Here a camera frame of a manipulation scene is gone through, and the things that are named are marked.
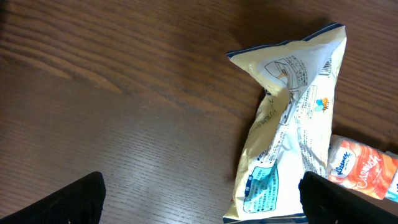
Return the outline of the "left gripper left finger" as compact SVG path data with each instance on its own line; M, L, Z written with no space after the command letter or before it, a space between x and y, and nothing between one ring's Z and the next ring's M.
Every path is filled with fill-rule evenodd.
M1 224L98 224L105 196L103 175L95 171L2 218Z

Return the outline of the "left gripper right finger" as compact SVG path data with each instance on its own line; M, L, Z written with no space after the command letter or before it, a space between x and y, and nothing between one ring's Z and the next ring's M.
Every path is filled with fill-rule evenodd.
M306 172L298 185L309 223L397 224L397 216L330 182Z

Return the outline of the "orange Kleenex tissue pack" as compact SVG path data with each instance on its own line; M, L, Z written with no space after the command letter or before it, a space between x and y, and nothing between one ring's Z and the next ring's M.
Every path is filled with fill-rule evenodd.
M327 164L331 182L382 200L396 172L396 157L343 136L331 137Z

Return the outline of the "large white wet-wipes pack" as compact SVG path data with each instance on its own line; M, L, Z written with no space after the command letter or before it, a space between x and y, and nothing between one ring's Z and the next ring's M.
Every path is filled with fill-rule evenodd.
M228 52L264 88L238 163L225 223L306 223L299 182L326 176L335 86L346 47L343 24L301 40Z

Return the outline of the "green Kleenex tissue pack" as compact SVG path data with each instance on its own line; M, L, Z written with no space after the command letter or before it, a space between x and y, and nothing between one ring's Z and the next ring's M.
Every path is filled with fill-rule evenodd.
M385 194L385 198L397 202L397 154L387 151L386 154L392 158L395 168L388 168L385 178L389 182L389 188Z

